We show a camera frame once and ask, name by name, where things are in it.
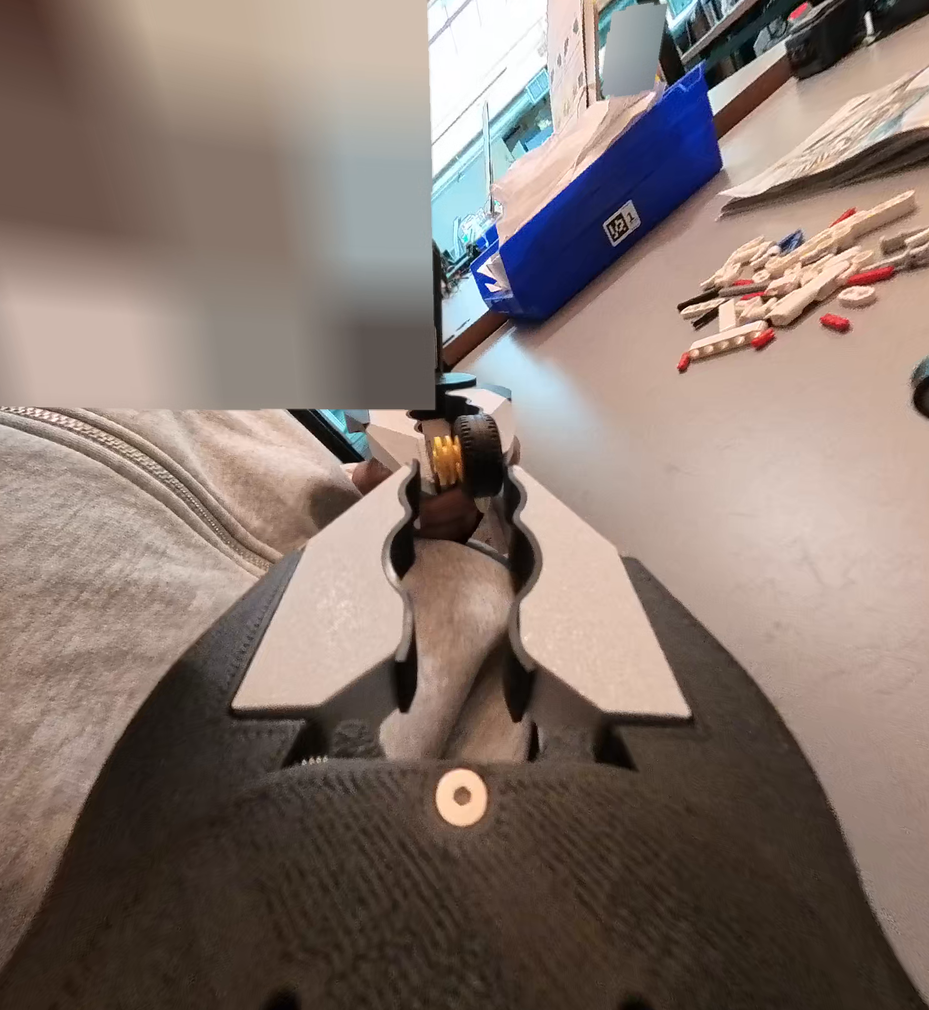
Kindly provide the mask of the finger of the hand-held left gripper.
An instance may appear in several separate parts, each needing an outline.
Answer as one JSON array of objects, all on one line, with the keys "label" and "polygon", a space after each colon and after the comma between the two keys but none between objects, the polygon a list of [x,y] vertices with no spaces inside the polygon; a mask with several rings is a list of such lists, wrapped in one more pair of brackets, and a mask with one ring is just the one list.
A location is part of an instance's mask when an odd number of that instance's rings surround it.
[{"label": "finger of the hand-held left gripper", "polygon": [[370,454],[392,472],[415,462],[421,476],[427,475],[427,439],[420,424],[404,409],[346,410],[347,430],[365,435]]},{"label": "finger of the hand-held left gripper", "polygon": [[480,389],[479,408],[495,422],[503,461],[510,466],[519,454],[516,412],[510,391]]}]

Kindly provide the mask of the black framed marker sign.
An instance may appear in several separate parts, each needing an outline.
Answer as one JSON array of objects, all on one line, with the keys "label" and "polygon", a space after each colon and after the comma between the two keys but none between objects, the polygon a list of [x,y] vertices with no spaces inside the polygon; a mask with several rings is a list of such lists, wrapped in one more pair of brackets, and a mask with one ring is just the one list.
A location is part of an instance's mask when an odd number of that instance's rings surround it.
[{"label": "black framed marker sign", "polygon": [[359,464],[370,460],[366,436],[362,432],[350,432],[346,422],[336,419],[332,411],[290,409],[288,413],[339,462]]}]

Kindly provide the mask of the paper blue bin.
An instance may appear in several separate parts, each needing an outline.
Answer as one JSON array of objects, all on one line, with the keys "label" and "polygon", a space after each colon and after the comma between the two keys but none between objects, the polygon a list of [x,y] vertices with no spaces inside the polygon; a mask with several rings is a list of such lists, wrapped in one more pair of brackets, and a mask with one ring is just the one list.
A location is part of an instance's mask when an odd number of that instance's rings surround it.
[{"label": "paper blue bin", "polygon": [[721,171],[704,69],[668,86],[505,243],[489,227],[471,274],[490,310],[546,320]]}]

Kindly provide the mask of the yellow lego wheel hub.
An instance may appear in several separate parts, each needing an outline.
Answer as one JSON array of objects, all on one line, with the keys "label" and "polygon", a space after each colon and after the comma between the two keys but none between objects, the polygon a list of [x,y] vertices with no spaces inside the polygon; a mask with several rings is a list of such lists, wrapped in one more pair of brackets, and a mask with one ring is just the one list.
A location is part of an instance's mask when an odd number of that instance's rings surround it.
[{"label": "yellow lego wheel hub", "polygon": [[458,436],[433,436],[430,444],[430,465],[438,493],[462,485],[465,466]]}]

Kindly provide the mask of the black battery charger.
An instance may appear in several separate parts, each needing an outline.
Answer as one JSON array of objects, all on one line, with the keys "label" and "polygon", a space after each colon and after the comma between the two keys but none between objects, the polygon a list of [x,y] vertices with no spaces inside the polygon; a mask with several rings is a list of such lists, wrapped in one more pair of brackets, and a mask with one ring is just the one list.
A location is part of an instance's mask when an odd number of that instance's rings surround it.
[{"label": "black battery charger", "polygon": [[809,4],[791,19],[784,39],[792,76],[801,81],[830,69],[854,50],[864,35],[862,1]]}]

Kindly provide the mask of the tan framed display screen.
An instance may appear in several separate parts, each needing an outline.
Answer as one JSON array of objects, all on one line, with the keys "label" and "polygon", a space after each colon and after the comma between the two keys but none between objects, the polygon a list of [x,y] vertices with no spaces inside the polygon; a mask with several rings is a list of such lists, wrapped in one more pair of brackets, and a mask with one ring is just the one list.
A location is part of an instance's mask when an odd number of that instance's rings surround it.
[{"label": "tan framed display screen", "polygon": [[547,70],[554,120],[602,99],[599,20],[607,2],[547,1]]}]

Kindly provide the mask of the scattered small lego pieces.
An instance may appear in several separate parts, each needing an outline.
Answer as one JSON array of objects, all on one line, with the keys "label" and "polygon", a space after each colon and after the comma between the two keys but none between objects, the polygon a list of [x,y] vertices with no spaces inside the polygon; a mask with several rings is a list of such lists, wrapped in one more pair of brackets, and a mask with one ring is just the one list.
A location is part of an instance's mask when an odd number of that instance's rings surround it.
[{"label": "scattered small lego pieces", "polygon": [[697,335],[679,355],[676,372],[762,352],[812,314],[820,327],[847,334],[849,312],[875,304],[881,285],[929,267],[929,221],[917,219],[919,210],[910,189],[871,207],[851,207],[816,233],[798,229],[777,243],[759,235],[738,246],[699,293],[676,305]]}]

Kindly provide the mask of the black lego tyre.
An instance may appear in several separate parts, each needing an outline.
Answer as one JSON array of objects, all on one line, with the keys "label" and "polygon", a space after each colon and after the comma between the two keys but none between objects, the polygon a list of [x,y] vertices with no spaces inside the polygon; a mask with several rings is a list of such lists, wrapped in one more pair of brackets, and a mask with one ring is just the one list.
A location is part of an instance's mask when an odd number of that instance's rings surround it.
[{"label": "black lego tyre", "polygon": [[452,426],[459,444],[461,484],[471,498],[497,496],[504,482],[504,453],[495,419],[487,413],[459,416]]}]

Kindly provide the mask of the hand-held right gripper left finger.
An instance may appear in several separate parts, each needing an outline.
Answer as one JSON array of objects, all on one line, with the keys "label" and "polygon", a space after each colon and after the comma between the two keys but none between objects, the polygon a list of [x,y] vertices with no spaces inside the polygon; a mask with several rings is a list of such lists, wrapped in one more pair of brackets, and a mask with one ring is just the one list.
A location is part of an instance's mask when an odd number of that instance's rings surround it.
[{"label": "hand-held right gripper left finger", "polygon": [[232,700],[235,714],[409,711],[418,682],[411,462],[310,539]]}]

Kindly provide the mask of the lego instruction booklet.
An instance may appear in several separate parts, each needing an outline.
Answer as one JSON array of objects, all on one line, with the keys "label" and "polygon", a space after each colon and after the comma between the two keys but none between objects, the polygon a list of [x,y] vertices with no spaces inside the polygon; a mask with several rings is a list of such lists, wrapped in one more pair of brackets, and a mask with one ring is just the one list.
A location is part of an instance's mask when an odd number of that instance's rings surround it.
[{"label": "lego instruction booklet", "polygon": [[749,181],[724,190],[722,217],[917,165],[929,158],[929,65],[859,95]]}]

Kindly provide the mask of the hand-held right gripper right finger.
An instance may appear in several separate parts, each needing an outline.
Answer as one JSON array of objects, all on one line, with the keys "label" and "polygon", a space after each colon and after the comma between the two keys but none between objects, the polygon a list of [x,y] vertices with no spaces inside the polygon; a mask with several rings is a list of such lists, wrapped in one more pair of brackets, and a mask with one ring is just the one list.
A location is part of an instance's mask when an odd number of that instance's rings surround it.
[{"label": "hand-held right gripper right finger", "polygon": [[618,550],[522,467],[505,474],[514,722],[687,724],[693,714]]}]

